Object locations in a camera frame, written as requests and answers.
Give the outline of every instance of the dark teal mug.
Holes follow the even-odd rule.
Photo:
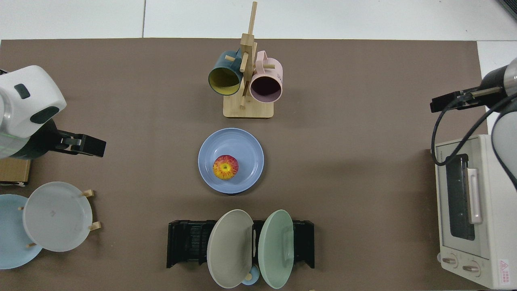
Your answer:
[[[237,51],[225,51],[217,59],[216,65],[208,74],[208,84],[221,95],[233,95],[239,91],[242,73],[242,55]]]

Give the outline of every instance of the warning label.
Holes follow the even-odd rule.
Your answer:
[[[499,260],[499,283],[501,285],[510,284],[510,266],[507,259]]]

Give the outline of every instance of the oven handle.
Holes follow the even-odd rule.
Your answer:
[[[464,168],[463,177],[466,181],[468,220],[472,224],[480,224],[483,222],[483,218],[479,205],[478,170]]]

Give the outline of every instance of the oven door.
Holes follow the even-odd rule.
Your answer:
[[[458,143],[437,147],[447,157]],[[438,167],[442,243],[458,251],[490,259],[483,217],[483,155],[479,138],[470,139],[446,166]]]

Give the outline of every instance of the pink mug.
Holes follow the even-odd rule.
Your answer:
[[[275,102],[282,96],[282,76],[280,62],[267,57],[266,51],[258,52],[250,82],[251,96],[263,103]]]

